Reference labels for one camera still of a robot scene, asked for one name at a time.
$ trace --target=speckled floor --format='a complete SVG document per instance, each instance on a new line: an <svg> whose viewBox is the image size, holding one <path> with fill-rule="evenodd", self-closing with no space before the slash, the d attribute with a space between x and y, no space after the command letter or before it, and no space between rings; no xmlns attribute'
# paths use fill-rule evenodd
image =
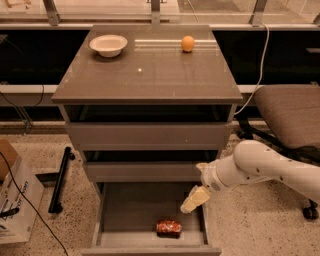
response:
<svg viewBox="0 0 320 256"><path fill-rule="evenodd" d="M66 146L65 134L0 135L7 138L34 173L56 172ZM232 153L239 139L232 135L223 155ZM67 248L70 256L89 248L99 205L96 190L88 182L80 156L70 162L61 198L64 210L47 213L53 187L46 187L40 213ZM218 193L208 203L211 242L222 256L320 255L320 221L306 221L301 208L306 198L285 185L269 181L238 186ZM59 244L36 218L29 242L0 245L1 256L64 255Z"/></svg>

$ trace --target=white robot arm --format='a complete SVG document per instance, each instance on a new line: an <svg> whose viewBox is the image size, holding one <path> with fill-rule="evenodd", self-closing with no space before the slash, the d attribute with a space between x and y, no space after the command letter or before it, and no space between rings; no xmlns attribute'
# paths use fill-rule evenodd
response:
<svg viewBox="0 0 320 256"><path fill-rule="evenodd" d="M239 143L231 156L211 163L200 163L202 186L195 186L181 206L192 212L213 193L239 184L277 180L320 203L320 167L286 158L258 141Z"/></svg>

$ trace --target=chair leg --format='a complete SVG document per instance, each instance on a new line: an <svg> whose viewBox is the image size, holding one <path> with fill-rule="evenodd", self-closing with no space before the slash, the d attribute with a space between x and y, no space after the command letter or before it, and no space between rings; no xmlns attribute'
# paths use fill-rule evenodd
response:
<svg viewBox="0 0 320 256"><path fill-rule="evenodd" d="M318 213L318 211L316 209L318 204L313 202L310 199L309 199L309 202L310 202L310 207L306 207L306 208L303 209L303 216L307 220L316 220L316 219L319 218L319 213Z"/></svg>

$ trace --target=black metal stand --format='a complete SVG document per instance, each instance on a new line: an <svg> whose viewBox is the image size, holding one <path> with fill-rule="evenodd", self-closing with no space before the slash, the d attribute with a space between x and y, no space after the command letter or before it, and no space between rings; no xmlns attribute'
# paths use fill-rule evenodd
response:
<svg viewBox="0 0 320 256"><path fill-rule="evenodd" d="M63 178L67 170L69 159L74 160L75 156L73 153L71 153L71 148L66 147L64 150L64 155L60 165L60 170L58 173L46 173L46 174L37 175L38 179L41 182L56 181L49 211L48 211L49 213L60 213L63 209L61 203L59 203L58 201L59 201L59 196L61 192Z"/></svg>

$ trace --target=chair wheel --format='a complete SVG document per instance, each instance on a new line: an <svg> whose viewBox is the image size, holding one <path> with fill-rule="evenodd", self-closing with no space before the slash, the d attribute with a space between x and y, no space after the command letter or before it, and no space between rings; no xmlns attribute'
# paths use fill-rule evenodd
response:
<svg viewBox="0 0 320 256"><path fill-rule="evenodd" d="M237 132L237 135L240 139L253 140L251 131L241 129Z"/></svg>
<svg viewBox="0 0 320 256"><path fill-rule="evenodd" d="M317 209L313 207L307 207L303 209L303 216L307 220L316 220L319 218L319 213Z"/></svg>

